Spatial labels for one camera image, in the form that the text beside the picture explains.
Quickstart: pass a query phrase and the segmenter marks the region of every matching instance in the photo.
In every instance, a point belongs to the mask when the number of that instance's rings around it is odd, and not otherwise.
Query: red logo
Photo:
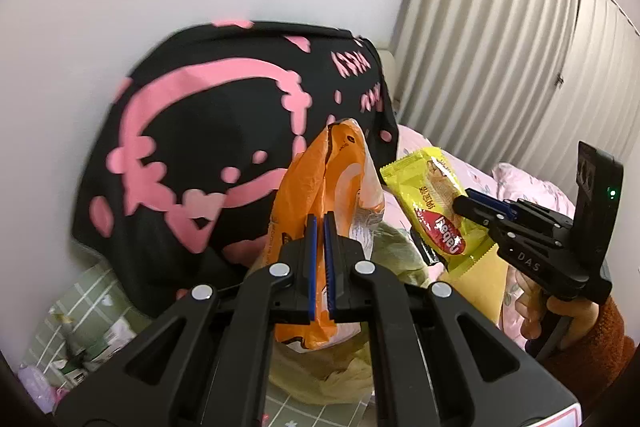
[[[459,255],[465,251],[465,240],[449,219],[437,212],[415,209],[418,221],[431,240],[444,253]]]

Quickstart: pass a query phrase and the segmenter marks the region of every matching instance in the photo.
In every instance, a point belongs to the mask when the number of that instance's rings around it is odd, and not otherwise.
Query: human hand
[[[547,310],[556,315],[573,317],[566,335],[560,340],[559,348],[566,349],[583,339],[596,325],[600,307],[589,299],[577,298],[564,302],[556,297],[549,297],[546,308],[543,306],[542,289],[529,277],[516,272],[516,281],[524,290],[515,304],[516,311],[524,317],[520,328],[523,337],[534,340],[542,333],[540,322]]]

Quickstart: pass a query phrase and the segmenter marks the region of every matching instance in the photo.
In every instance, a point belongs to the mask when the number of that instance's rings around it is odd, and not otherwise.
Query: silver screw
[[[431,285],[431,293],[433,293],[436,297],[446,299],[451,295],[451,286],[449,286],[446,282],[434,282]]]
[[[196,301],[204,301],[213,295],[213,288],[208,284],[198,284],[191,290],[191,296]]]
[[[371,261],[358,261],[356,263],[356,272],[368,275],[376,271],[376,265]]]
[[[284,263],[272,264],[269,267],[269,273],[274,277],[284,277],[286,275],[289,275],[290,271],[291,269],[289,268],[289,265]]]

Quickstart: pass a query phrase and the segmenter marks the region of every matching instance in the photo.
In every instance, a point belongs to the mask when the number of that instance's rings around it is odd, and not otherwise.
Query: green plaid cloth
[[[73,287],[49,309],[36,329],[22,363],[35,365],[49,383],[71,389],[74,384],[55,368],[53,362],[65,358],[65,344],[55,314],[74,320],[76,339],[85,347],[100,340],[115,321],[123,317],[138,334],[150,323],[135,309],[111,268],[99,263],[82,273]],[[298,402],[279,387],[269,383],[264,413],[269,427],[356,427],[366,409],[366,401],[333,405],[308,405]]]

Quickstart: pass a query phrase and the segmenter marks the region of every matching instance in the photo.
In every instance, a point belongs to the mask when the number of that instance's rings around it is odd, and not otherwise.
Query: person's arm
[[[540,287],[519,273],[516,279],[525,291],[516,302],[517,311],[525,317],[521,333],[526,339],[535,339],[540,336],[540,320],[546,312]],[[624,321],[612,298],[600,307],[587,299],[563,302],[549,297],[546,308],[574,320],[559,349],[543,365],[575,394],[588,414],[633,356],[634,344],[625,336]]]

